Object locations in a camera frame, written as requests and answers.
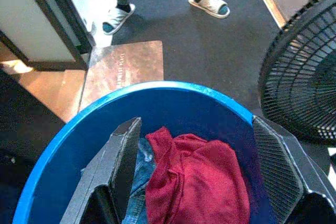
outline foot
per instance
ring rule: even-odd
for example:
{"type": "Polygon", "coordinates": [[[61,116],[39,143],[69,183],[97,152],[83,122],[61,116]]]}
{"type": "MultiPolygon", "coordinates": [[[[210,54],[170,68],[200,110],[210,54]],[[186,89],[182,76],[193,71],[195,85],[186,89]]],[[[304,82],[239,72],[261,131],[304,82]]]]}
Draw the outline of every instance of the foot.
{"type": "Polygon", "coordinates": [[[230,9],[223,0],[188,0],[188,2],[216,18],[226,18],[230,14],[230,9]]]}
{"type": "Polygon", "coordinates": [[[109,10],[107,20],[103,23],[103,31],[106,35],[115,34],[135,11],[135,5],[119,6],[109,10]]]}

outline white slide sandal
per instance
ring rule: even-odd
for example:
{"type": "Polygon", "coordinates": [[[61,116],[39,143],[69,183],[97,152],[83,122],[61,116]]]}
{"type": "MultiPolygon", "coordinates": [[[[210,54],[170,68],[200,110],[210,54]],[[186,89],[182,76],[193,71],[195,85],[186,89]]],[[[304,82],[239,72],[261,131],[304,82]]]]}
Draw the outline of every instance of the white slide sandal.
{"type": "Polygon", "coordinates": [[[131,11],[129,13],[118,9],[118,8],[114,8],[114,9],[110,9],[108,14],[107,14],[107,20],[104,23],[108,23],[110,24],[112,27],[114,27],[114,29],[112,31],[106,32],[104,31],[104,33],[106,35],[112,35],[115,34],[117,31],[119,31],[119,29],[122,27],[122,25],[125,23],[125,21],[134,13],[135,11],[135,5],[130,4],[131,7],[131,11]]]}
{"type": "Polygon", "coordinates": [[[210,14],[211,16],[214,16],[216,18],[227,18],[230,14],[229,7],[227,8],[226,14],[222,15],[219,14],[219,10],[223,5],[227,6],[227,3],[223,0],[201,0],[198,3],[194,0],[188,0],[189,4],[202,9],[206,13],[210,14]]]}

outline denim fabric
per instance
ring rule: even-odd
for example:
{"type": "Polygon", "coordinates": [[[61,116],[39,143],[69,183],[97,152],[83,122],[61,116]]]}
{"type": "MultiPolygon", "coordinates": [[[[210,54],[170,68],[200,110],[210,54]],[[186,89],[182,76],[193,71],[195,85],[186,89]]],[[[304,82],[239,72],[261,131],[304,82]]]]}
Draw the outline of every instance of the denim fabric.
{"type": "Polygon", "coordinates": [[[154,154],[145,138],[140,138],[131,196],[122,224],[146,224],[145,188],[155,169],[154,154]]]}

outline red towel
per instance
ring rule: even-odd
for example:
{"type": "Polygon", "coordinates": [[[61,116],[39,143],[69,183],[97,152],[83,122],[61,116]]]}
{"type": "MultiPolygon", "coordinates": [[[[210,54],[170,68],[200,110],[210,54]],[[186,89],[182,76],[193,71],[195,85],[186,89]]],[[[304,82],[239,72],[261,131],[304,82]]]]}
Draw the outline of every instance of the red towel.
{"type": "Polygon", "coordinates": [[[148,134],[156,169],[146,187],[149,224],[248,224],[249,201],[235,152],[193,134],[148,134]]]}

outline black fan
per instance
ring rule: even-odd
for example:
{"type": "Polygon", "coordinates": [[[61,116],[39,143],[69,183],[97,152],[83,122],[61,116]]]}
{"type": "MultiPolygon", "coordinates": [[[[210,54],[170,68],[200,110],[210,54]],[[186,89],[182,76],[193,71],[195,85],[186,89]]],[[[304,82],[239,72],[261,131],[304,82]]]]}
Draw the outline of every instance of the black fan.
{"type": "Polygon", "coordinates": [[[264,115],[299,140],[336,143],[336,0],[311,0],[271,44],[259,77],[264,115]]]}

